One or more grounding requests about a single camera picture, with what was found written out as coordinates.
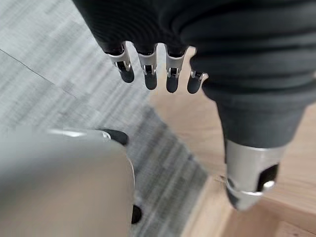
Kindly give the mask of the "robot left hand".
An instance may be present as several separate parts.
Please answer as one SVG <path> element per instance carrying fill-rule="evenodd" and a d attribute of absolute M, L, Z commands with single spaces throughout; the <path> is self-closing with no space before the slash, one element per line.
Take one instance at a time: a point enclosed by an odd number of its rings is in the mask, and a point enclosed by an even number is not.
<path fill-rule="evenodd" d="M 316 101 L 313 0 L 77 0 L 102 50 L 133 81 L 126 41 L 156 87 L 155 47 L 166 47 L 167 90 L 177 89 L 188 47 L 188 87 L 216 103 L 224 135 L 226 192 L 246 210 L 276 182 L 285 147 Z"/>

